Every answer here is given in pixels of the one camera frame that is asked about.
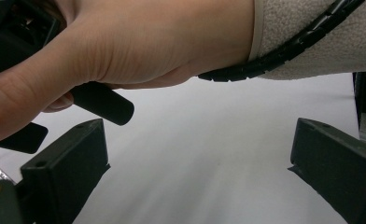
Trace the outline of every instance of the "white backdrop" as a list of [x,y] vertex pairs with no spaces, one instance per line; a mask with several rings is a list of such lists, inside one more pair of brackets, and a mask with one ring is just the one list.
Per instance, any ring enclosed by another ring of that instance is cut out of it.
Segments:
[[[105,121],[111,169],[76,224],[345,223],[287,168],[297,118],[359,135],[350,74],[118,92],[135,114],[122,127]],[[96,118],[73,106],[35,122],[49,128],[44,148]],[[0,149],[17,181],[31,158]]]

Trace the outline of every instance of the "gray fabric cuff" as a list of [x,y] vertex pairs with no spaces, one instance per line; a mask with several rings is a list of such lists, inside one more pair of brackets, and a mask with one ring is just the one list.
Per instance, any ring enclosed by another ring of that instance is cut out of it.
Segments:
[[[298,34],[334,0],[255,0],[255,30],[249,60]],[[366,2],[312,48],[261,77],[296,79],[366,71]]]

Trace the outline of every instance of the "black device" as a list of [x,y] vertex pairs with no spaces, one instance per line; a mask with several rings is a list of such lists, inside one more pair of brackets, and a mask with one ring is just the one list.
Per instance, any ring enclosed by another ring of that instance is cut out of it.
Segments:
[[[22,62],[47,45],[60,23],[28,0],[0,0],[0,72]],[[71,90],[74,104],[118,125],[126,124],[134,105],[107,86],[90,82]],[[0,147],[35,153],[48,130],[30,123],[0,142]]]
[[77,125],[0,179],[0,224],[71,224],[109,167],[102,120]]
[[366,224],[366,144],[329,124],[297,121],[290,171],[348,224]]

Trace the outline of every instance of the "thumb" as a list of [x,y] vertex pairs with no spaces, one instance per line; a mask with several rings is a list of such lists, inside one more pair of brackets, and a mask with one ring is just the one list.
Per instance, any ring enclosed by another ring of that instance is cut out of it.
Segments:
[[0,74],[0,140],[80,84],[73,38],[63,32],[37,54]]

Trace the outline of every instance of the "human hand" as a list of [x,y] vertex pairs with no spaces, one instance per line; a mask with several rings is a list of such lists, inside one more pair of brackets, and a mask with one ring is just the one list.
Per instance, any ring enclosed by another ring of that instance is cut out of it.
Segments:
[[65,29],[33,57],[0,74],[0,140],[41,111],[72,104],[68,92],[172,86],[242,63],[253,0],[55,0]]

